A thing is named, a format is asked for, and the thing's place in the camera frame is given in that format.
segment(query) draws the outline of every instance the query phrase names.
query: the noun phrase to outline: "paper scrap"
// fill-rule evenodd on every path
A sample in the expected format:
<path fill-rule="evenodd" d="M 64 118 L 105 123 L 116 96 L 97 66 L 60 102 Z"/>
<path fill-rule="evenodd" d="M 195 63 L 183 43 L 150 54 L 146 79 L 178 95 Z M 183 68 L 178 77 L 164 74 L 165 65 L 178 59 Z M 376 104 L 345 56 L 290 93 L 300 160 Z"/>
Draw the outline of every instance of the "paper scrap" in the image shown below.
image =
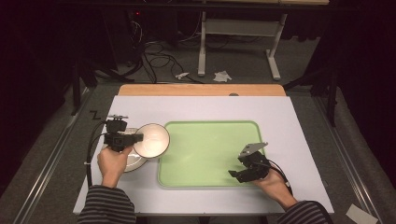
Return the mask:
<path fill-rule="evenodd" d="M 214 81 L 218 81 L 218 82 L 227 82 L 228 79 L 232 80 L 232 78 L 227 74 L 226 71 L 222 71 L 222 72 L 218 72 L 215 73 L 215 79 L 213 79 Z"/>
<path fill-rule="evenodd" d="M 355 204 L 350 205 L 346 215 L 358 224 L 375 224 L 378 219 L 359 209 Z"/>
<path fill-rule="evenodd" d="M 178 78 L 178 80 L 181 80 L 184 76 L 186 76 L 186 75 L 188 75 L 189 73 L 182 73 L 182 74 L 179 74 L 179 75 L 175 75 L 175 77 L 177 77 Z"/>

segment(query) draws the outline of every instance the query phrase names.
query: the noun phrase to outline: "person's left hand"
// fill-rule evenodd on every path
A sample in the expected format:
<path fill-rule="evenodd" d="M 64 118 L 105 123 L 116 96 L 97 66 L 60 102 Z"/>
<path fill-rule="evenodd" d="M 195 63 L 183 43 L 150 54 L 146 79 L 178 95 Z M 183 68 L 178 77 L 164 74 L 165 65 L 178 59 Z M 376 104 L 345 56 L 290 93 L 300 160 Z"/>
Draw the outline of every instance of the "person's left hand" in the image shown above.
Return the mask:
<path fill-rule="evenodd" d="M 122 152 L 111 150 L 105 147 L 98 154 L 98 165 L 102 173 L 102 185 L 115 188 L 119 182 L 120 176 L 125 170 L 129 153 L 133 150 L 133 146 L 126 147 Z"/>

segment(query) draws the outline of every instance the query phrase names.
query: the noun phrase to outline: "white tabletop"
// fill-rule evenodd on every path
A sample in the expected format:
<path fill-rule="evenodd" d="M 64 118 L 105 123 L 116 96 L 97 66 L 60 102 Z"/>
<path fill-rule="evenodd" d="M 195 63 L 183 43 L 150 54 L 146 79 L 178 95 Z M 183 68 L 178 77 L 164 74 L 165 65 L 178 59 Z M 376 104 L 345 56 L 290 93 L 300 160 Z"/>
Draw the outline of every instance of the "white tabletop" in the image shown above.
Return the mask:
<path fill-rule="evenodd" d="M 294 197 L 323 204 L 333 213 L 303 130 L 286 96 L 116 96 L 109 115 L 128 116 L 128 127 L 148 123 L 165 125 L 176 120 L 253 120 L 262 140 L 269 143 L 265 155 L 285 172 Z M 100 184 L 96 155 L 92 159 L 92 182 Z M 158 159 L 125 173 L 118 184 L 134 203 L 137 215 L 265 215 L 282 208 L 256 187 L 165 188 L 158 182 Z M 74 213 L 85 203 L 84 181 Z"/>

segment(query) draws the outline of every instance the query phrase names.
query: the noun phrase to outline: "dark background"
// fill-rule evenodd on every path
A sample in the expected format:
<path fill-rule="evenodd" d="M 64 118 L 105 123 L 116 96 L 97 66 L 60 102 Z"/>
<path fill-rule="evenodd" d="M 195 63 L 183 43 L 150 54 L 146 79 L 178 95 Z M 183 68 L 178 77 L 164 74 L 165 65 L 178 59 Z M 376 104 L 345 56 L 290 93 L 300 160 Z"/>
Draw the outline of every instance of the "dark background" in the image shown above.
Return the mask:
<path fill-rule="evenodd" d="M 331 1 L 359 6 L 353 14 L 291 13 L 283 39 L 321 36 L 306 75 L 335 66 L 338 86 L 370 149 L 396 186 L 396 17 L 388 3 Z M 216 16 L 246 17 L 246 14 Z M 87 8 L 59 8 L 55 1 L 8 1 L 0 4 L 1 134 L 0 192 L 15 175 L 45 122 L 63 103 L 72 83 L 73 65 L 86 57 L 106 68 L 133 60 L 124 55 L 117 32 L 127 32 L 123 15 Z M 177 44 L 177 30 L 191 34 L 198 13 L 170 11 L 139 18 L 148 35 Z"/>

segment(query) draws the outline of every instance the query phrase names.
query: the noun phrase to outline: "gray floor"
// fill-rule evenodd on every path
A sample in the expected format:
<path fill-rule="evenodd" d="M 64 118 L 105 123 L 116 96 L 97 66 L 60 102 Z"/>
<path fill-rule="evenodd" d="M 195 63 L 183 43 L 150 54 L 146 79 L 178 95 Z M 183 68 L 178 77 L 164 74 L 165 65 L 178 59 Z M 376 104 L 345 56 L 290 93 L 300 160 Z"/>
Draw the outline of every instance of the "gray floor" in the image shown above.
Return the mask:
<path fill-rule="evenodd" d="M 251 40 L 251 37 L 239 40 Z M 232 78 L 227 82 L 230 84 L 286 84 L 303 74 L 317 43 L 300 43 L 295 39 L 281 41 L 276 52 L 282 76 L 280 81 L 272 80 L 268 63 L 264 60 L 263 50 L 271 45 L 268 39 L 251 43 L 232 42 L 222 49 L 216 49 L 222 45 L 221 41 L 209 42 L 213 48 L 207 50 L 205 77 L 197 76 L 197 45 L 179 45 L 177 49 L 163 45 L 164 52 L 174 55 L 184 72 L 204 83 L 217 83 L 213 80 L 214 73 L 226 71 Z M 155 52 L 159 47 L 152 46 L 147 52 Z M 153 63 L 162 66 L 166 60 Z M 159 82 L 178 81 L 173 75 L 180 73 L 181 69 L 175 66 L 172 70 L 171 67 L 169 63 L 155 69 Z M 127 69 L 120 64 L 121 73 Z M 130 77 L 139 82 L 149 82 L 144 69 Z M 91 111 L 97 111 L 96 116 L 104 119 L 120 84 L 100 79 L 97 88 L 85 92 L 85 104 L 74 117 L 70 116 L 73 110 L 71 91 L 66 94 L 66 103 L 50 118 L 1 198 L 0 223 L 13 223 L 14 220 L 16 223 L 76 223 L 77 217 L 72 210 L 85 177 L 83 162 L 89 135 L 97 123 L 92 119 Z M 291 97 L 332 201 L 334 223 L 354 223 L 346 216 L 353 203 L 379 217 L 382 223 L 394 223 L 395 190 L 361 137 L 342 93 L 337 93 L 336 128 L 332 128 L 323 116 L 325 98 L 311 97 L 308 88 L 296 87 L 287 94 Z M 48 163 L 49 158 L 57 160 Z M 37 179 L 48 181 L 36 185 Z M 275 223 L 276 216 L 268 218 L 270 223 Z"/>

